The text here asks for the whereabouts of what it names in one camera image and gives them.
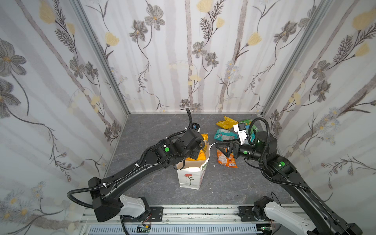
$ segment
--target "paper bag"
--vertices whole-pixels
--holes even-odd
[[[179,179],[180,187],[193,188],[193,189],[200,188],[202,178],[204,177],[205,170],[208,165],[208,161],[210,157],[210,148],[212,145],[209,146],[206,160],[185,161],[185,167],[177,171],[177,177]],[[176,168],[180,169],[182,166],[183,166],[183,162],[179,162],[176,165]]]

